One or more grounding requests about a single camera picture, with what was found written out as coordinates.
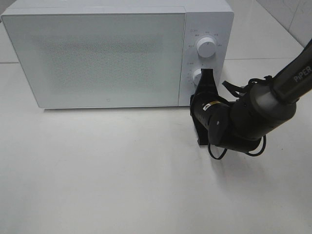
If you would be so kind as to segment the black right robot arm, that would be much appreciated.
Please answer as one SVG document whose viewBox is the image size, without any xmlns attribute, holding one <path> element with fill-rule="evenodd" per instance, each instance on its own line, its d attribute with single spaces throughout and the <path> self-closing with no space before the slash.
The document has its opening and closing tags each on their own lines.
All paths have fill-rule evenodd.
<svg viewBox="0 0 312 234">
<path fill-rule="evenodd" d="M 275 76 L 252 78 L 243 87 L 224 81 L 235 101 L 218 94 L 211 69 L 202 69 L 199 75 L 190 99 L 198 144 L 256 157 L 265 150 L 267 133 L 291 119 L 298 100 L 311 90 L 312 45 L 308 43 Z"/>
</svg>

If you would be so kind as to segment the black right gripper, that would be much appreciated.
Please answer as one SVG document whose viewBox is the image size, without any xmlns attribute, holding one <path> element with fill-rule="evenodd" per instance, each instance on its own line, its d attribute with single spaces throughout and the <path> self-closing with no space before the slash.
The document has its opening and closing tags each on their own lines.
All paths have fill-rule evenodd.
<svg viewBox="0 0 312 234">
<path fill-rule="evenodd" d="M 218 95 L 213 69 L 201 69 L 199 84 L 191 96 L 190 112 L 200 146 L 230 147 L 230 107 Z"/>
</svg>

